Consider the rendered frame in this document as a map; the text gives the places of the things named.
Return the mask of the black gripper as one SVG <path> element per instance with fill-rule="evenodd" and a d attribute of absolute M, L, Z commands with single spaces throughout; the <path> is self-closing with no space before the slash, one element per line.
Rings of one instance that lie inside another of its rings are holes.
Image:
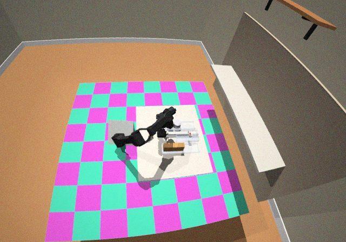
<path fill-rule="evenodd" d="M 160 130 L 157 131 L 157 138 L 165 138 L 166 135 L 166 131 L 164 129 L 164 125 L 161 127 Z"/>

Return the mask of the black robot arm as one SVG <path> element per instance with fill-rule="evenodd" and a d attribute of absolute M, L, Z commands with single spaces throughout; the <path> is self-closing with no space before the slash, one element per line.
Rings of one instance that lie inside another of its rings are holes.
<path fill-rule="evenodd" d="M 154 122 L 151 126 L 147 128 L 140 128 L 138 130 L 135 130 L 129 136 L 124 136 L 123 133 L 117 133 L 113 135 L 112 140 L 114 141 L 117 147 L 122 147 L 125 144 L 133 144 L 136 147 L 140 147 L 146 144 L 150 140 L 150 137 L 154 136 L 156 132 L 163 125 L 164 125 L 164 128 L 167 127 L 171 129 L 174 126 L 174 123 L 173 123 L 174 118 L 172 115 L 174 115 L 175 113 L 176 113 L 176 109 L 171 106 L 170 108 L 164 109 L 163 112 L 159 113 L 159 115 L 156 116 L 158 120 Z M 147 140 L 144 140 L 142 134 L 140 133 L 140 130 L 147 130 L 149 134 L 149 137 Z"/>

